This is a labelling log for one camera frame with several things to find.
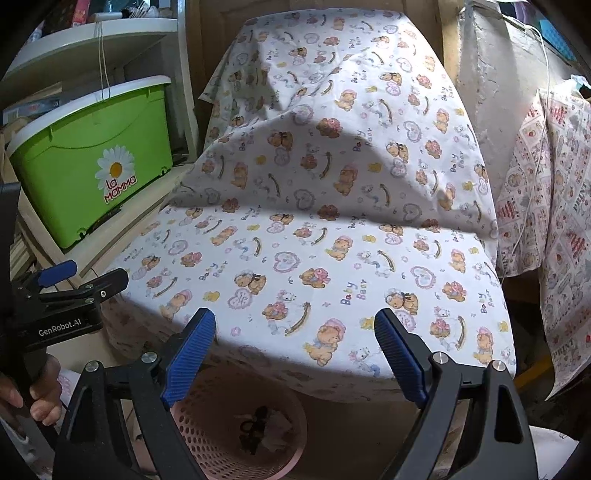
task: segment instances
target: pink plastic basket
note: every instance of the pink plastic basket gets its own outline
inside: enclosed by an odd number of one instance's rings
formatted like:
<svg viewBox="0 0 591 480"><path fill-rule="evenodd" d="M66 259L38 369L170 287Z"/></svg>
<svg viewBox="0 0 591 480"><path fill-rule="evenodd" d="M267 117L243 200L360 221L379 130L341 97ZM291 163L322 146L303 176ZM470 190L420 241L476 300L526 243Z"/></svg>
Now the pink plastic basket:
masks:
<svg viewBox="0 0 591 480"><path fill-rule="evenodd" d="M245 453L235 416L266 405L293 425L289 447L269 452L259 445ZM195 378L187 397L170 410L178 429L209 479L278 480L295 467L306 445L306 415L291 390L235 367L208 368Z"/></svg>

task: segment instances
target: metal screw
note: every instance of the metal screw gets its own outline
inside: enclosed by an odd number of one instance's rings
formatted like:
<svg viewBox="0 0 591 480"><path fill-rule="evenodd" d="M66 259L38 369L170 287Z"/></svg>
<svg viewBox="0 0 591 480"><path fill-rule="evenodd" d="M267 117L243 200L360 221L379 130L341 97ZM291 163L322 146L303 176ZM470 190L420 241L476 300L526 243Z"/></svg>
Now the metal screw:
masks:
<svg viewBox="0 0 591 480"><path fill-rule="evenodd" d="M88 362L86 364L86 366L84 367L84 370L86 370L87 372L96 372L99 369L99 363L96 360L93 360L92 362Z"/></svg>
<svg viewBox="0 0 591 480"><path fill-rule="evenodd" d="M142 355L142 362L145 364L153 364L158 355L155 352L146 352Z"/></svg>
<svg viewBox="0 0 591 480"><path fill-rule="evenodd" d="M498 372L503 372L507 369L507 366L501 360L493 360L492 368Z"/></svg>
<svg viewBox="0 0 591 480"><path fill-rule="evenodd" d="M433 361L437 364L443 365L449 362L449 357L446 353L443 352L435 352L433 354Z"/></svg>

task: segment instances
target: green storage box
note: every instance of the green storage box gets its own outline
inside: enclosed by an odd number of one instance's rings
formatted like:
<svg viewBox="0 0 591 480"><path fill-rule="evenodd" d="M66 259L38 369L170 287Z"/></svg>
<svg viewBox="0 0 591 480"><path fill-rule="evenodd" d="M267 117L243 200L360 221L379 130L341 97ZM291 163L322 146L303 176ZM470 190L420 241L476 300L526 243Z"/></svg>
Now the green storage box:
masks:
<svg viewBox="0 0 591 480"><path fill-rule="evenodd" d="M91 93L32 121L10 142L15 172L61 248L172 167L169 83L155 76Z"/></svg>

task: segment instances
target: blue gripper pad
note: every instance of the blue gripper pad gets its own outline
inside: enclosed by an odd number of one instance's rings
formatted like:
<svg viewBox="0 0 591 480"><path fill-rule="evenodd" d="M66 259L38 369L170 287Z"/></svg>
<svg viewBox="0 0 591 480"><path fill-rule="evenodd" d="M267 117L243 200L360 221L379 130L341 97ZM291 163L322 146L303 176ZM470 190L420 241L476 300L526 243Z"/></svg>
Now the blue gripper pad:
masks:
<svg viewBox="0 0 591 480"><path fill-rule="evenodd" d="M187 395L205 354L213 342L216 333L216 318L210 310L199 309L183 333L187 329L190 330L187 337L168 365L164 391L160 395L168 408Z"/></svg>
<svg viewBox="0 0 591 480"><path fill-rule="evenodd" d="M54 267L43 269L37 278L37 284L42 288L52 287L61 281L73 277L77 271L78 265L76 265L76 262L68 260Z"/></svg>
<svg viewBox="0 0 591 480"><path fill-rule="evenodd" d="M423 408L428 398L423 369L383 310L375 316L374 331L404 398Z"/></svg>

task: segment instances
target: laundry basket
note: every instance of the laundry basket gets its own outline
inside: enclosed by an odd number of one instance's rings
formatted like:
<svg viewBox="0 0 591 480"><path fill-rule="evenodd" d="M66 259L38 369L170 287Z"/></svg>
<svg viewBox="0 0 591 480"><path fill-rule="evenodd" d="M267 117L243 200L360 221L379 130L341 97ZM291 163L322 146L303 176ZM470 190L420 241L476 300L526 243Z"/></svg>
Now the laundry basket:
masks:
<svg viewBox="0 0 591 480"><path fill-rule="evenodd" d="M33 120L7 153L51 236L68 248L173 164L164 107L170 78L111 86Z"/></svg>
<svg viewBox="0 0 591 480"><path fill-rule="evenodd" d="M256 454L241 449L240 425L260 406L278 410L291 422L290 444L282 452L259 445ZM235 367L200 372L187 397L171 409L174 421L209 479L278 480L300 459L306 444L306 415L291 390Z"/></svg>

